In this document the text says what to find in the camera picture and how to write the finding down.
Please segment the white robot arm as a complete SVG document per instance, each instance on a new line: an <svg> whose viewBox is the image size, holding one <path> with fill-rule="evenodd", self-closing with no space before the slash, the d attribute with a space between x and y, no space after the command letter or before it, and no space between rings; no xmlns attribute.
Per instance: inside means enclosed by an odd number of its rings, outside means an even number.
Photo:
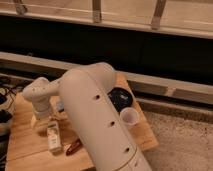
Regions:
<svg viewBox="0 0 213 171"><path fill-rule="evenodd" d="M51 115L50 98L60 97L97 171L152 171L108 97L115 83L114 68L100 62L70 69L52 82L40 77L22 95L38 119Z"/></svg>

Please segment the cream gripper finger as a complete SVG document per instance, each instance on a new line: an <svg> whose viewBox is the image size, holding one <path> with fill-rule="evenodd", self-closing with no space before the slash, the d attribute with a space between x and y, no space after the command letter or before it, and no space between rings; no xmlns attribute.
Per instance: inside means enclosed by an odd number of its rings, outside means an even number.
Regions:
<svg viewBox="0 0 213 171"><path fill-rule="evenodd" d="M55 122L51 122L51 123L48 123L48 126L47 126L47 130L56 130L56 123Z"/></svg>
<svg viewBox="0 0 213 171"><path fill-rule="evenodd" d="M31 128L35 133L41 134L42 133L41 121L37 120L35 117L32 117L31 118Z"/></svg>

